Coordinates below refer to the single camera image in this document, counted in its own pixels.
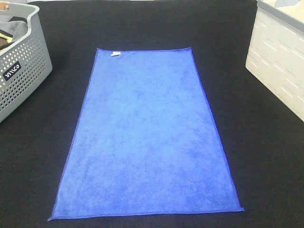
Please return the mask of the black table cloth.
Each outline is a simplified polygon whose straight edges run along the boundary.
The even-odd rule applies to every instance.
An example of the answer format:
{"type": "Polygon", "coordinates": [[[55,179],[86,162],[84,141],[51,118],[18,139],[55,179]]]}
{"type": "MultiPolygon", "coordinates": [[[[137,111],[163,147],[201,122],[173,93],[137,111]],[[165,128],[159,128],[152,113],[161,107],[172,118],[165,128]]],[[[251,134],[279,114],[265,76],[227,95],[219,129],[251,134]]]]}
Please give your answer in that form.
{"type": "Polygon", "coordinates": [[[53,70],[0,125],[3,228],[301,228],[304,123],[245,67],[253,0],[37,2],[53,70]],[[191,47],[244,211],[49,221],[98,48],[191,47]]]}

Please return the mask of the yellow and black cloth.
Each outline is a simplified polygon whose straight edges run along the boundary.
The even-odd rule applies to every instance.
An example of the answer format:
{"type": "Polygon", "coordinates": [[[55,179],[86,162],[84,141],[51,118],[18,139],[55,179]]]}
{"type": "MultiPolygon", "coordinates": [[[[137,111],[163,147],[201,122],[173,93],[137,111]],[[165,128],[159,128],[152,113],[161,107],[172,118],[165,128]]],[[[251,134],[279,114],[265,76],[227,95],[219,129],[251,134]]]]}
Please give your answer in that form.
{"type": "Polygon", "coordinates": [[[4,30],[0,30],[0,50],[1,51],[6,49],[11,44],[13,44],[14,42],[12,40],[13,40],[13,36],[10,33],[5,32],[4,30]]]}

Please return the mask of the white plastic storage crate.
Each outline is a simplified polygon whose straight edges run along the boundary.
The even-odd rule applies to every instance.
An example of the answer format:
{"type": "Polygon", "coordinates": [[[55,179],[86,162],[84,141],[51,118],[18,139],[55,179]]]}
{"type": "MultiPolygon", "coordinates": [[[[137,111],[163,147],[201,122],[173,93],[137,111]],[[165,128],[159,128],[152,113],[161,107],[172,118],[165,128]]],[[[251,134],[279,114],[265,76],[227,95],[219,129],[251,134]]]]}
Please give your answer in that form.
{"type": "Polygon", "coordinates": [[[259,0],[246,69],[304,118],[304,2],[259,0]]]}

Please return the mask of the grey towel in basket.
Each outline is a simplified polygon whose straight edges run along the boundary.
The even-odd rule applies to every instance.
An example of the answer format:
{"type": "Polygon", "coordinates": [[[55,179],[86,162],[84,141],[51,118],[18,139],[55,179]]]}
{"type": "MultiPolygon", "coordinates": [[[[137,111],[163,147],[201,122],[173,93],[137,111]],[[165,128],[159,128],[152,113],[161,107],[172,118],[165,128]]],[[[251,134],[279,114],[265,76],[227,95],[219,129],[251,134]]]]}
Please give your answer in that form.
{"type": "Polygon", "coordinates": [[[0,23],[0,32],[6,36],[17,40],[24,36],[28,31],[28,26],[24,21],[8,21],[0,23]]]}

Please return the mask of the grey perforated plastic basket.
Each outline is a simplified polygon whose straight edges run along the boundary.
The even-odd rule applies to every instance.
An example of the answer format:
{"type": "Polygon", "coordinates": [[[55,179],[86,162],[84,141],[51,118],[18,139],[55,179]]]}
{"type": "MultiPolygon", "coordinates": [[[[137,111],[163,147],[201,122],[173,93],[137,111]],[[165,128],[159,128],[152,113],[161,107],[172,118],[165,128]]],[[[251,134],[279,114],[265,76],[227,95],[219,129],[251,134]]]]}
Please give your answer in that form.
{"type": "Polygon", "coordinates": [[[40,24],[39,7],[29,4],[0,4],[1,15],[24,18],[27,33],[0,53],[0,119],[18,108],[47,78],[52,63],[40,24]]]}

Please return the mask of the blue microfiber towel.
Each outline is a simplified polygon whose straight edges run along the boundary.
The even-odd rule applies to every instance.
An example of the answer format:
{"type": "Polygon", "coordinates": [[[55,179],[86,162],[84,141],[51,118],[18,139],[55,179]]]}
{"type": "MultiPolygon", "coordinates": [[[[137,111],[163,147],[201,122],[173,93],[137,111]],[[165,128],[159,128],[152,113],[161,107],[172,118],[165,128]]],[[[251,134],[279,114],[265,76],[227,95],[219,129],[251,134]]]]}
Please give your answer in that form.
{"type": "Polygon", "coordinates": [[[242,210],[191,48],[98,49],[50,220],[242,210]]]}

